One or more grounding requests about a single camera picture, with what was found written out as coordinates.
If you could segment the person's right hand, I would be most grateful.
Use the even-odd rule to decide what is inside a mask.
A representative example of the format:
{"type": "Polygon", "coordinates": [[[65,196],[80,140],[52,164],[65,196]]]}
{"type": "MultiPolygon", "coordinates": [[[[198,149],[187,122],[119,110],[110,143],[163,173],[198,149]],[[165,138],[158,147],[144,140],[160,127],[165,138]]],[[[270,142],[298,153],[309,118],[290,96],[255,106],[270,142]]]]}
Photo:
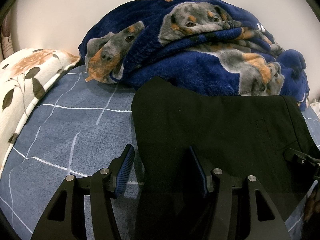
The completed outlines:
{"type": "Polygon", "coordinates": [[[307,198],[304,206],[303,220],[308,222],[313,214],[319,213],[319,183],[313,188],[312,193],[307,198]]]}

